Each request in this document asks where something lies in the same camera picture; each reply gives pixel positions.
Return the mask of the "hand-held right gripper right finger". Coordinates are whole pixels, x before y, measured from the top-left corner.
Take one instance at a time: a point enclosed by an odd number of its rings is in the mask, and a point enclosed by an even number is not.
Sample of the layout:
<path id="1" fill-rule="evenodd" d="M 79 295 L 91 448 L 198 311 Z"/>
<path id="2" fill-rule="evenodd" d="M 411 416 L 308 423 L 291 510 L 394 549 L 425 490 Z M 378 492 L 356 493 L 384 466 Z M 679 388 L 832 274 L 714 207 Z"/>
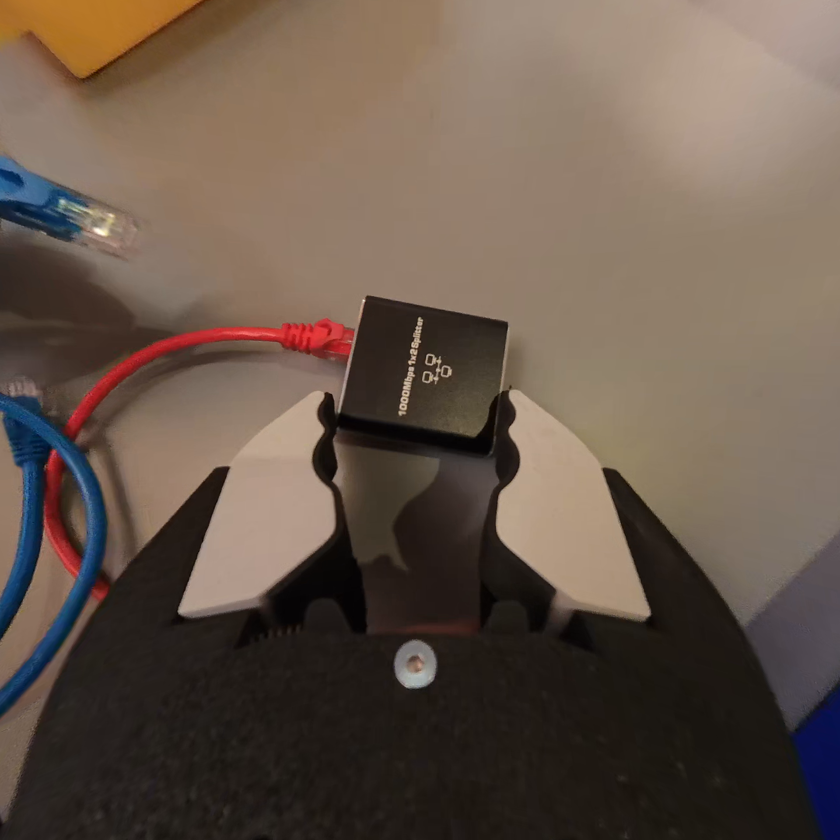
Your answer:
<path id="1" fill-rule="evenodd" d="M 578 613 L 635 624 L 652 615 L 599 460 L 520 390 L 500 394 L 497 485 L 480 547 L 482 620 L 516 606 L 529 632 Z"/>

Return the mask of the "black ethernet splitter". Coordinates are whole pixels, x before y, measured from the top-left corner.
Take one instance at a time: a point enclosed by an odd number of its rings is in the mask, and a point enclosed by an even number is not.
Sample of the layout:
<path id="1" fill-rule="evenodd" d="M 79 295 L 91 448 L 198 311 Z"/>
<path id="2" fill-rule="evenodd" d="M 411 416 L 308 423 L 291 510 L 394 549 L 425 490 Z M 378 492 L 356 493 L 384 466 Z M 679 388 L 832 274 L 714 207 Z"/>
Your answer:
<path id="1" fill-rule="evenodd" d="M 366 296 L 338 429 L 370 444 L 488 455 L 508 342 L 503 320 Z"/>

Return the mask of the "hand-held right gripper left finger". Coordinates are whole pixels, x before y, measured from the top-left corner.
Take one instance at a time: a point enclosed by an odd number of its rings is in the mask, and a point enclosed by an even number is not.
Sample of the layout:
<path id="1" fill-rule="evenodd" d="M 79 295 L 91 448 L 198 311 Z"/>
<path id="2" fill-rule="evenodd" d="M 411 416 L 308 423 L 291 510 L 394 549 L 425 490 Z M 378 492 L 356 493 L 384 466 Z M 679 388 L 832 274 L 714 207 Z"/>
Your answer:
<path id="1" fill-rule="evenodd" d="M 256 612 L 302 625 L 331 601 L 349 629 L 367 630 L 361 568 L 340 490 L 333 396 L 312 392 L 236 454 L 204 533 L 178 615 Z"/>

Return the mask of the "blue plastic bin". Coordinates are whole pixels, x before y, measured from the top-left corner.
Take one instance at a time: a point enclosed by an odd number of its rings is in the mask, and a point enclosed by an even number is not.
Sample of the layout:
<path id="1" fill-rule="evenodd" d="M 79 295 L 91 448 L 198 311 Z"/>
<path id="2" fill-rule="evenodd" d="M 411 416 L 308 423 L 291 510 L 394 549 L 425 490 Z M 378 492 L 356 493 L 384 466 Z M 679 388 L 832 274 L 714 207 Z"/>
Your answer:
<path id="1" fill-rule="evenodd" d="M 839 838 L 839 685 L 793 733 L 816 819 L 825 839 Z"/>

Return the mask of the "yellow plastic bin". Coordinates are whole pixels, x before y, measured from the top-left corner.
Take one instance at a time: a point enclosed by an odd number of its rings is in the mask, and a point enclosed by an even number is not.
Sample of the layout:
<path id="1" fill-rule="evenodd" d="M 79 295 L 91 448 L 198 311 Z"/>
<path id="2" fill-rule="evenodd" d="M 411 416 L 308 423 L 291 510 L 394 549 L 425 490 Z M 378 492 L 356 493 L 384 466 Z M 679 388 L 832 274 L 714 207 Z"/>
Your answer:
<path id="1" fill-rule="evenodd" d="M 2 1 L 2 43 L 33 36 L 86 79 L 194 9 L 198 1 Z"/>

